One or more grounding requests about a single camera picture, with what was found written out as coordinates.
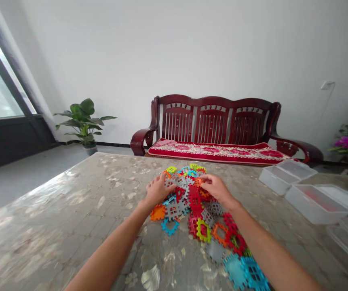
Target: box lid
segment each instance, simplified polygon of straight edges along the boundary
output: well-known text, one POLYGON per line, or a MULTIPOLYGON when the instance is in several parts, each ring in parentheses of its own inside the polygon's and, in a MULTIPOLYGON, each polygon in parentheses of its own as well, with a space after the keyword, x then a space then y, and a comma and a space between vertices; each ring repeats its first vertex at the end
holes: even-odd
POLYGON ((311 169, 308 165, 302 162, 296 162, 292 159, 284 160, 278 163, 276 166, 298 177, 300 180, 307 179, 318 173, 316 170, 311 169))

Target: wooden bench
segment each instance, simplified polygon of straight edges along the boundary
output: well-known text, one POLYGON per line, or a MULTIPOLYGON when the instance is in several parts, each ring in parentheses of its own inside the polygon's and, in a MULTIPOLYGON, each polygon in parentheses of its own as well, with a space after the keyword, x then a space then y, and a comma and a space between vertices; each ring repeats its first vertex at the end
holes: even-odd
POLYGON ((213 144, 254 145, 274 139, 277 150, 288 156, 301 149, 305 155, 304 163, 314 165, 322 161, 322 152, 315 146, 278 135, 276 126, 280 111, 279 102, 257 98, 232 101, 216 96, 199 99, 177 94, 157 96, 151 102, 150 127, 140 129, 132 136, 131 148, 136 156, 145 155, 144 141, 151 147, 154 132, 156 140, 163 137, 213 144))

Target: floral cushion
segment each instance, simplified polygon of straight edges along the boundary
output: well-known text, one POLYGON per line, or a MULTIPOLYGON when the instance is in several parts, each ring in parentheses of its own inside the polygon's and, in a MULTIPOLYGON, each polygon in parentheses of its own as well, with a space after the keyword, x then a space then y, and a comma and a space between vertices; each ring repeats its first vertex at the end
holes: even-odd
POLYGON ((164 138, 161 138, 150 147, 148 154, 168 158, 186 158, 189 160, 206 160, 256 166, 275 165, 291 158, 274 150, 266 143, 249 146, 226 145, 170 141, 164 138))

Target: baseboard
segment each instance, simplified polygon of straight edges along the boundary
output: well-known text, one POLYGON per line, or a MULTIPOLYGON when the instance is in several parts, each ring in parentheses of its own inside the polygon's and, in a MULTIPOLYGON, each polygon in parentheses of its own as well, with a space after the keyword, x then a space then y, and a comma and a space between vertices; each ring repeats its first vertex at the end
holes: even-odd
POLYGON ((348 164, 344 162, 331 162, 331 161, 321 161, 318 164, 325 166, 334 166, 334 167, 348 167, 348 164))
MULTIPOLYGON (((64 141, 60 141, 59 144, 67 146, 69 144, 72 143, 80 143, 79 140, 73 140, 73 141, 68 141, 68 142, 64 142, 64 141)), ((102 141, 97 141, 96 142, 98 146, 115 146, 118 148, 131 148, 130 144, 124 144, 124 143, 106 143, 106 142, 102 142, 102 141)))

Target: bench armrest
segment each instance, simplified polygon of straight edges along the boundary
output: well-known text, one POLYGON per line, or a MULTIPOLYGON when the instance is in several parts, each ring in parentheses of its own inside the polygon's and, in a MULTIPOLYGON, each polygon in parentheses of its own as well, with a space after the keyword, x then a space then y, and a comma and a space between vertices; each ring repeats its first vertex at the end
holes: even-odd
POLYGON ((316 146, 312 144, 306 143, 304 141, 294 140, 294 139, 285 139, 280 137, 277 133, 271 134, 270 139, 276 140, 278 151, 284 154, 288 154, 289 156, 293 156, 298 151, 298 148, 300 148, 302 152, 304 153, 303 162, 305 164, 310 165, 310 167, 315 166, 319 162, 323 161, 322 152, 320 151, 320 149, 318 149, 316 146), (289 151, 289 153, 285 153, 283 152, 283 150, 286 150, 286 148, 283 148, 283 145, 285 143, 292 144, 293 146, 295 146, 295 148, 293 146, 291 148, 288 147, 289 149, 287 151, 289 151))
POLYGON ((152 146, 152 139, 154 137, 154 131, 158 129, 157 126, 150 126, 146 129, 140 129, 135 132, 131 140, 131 149, 135 156, 144 156, 146 151, 144 150, 144 140, 147 142, 147 146, 152 146))

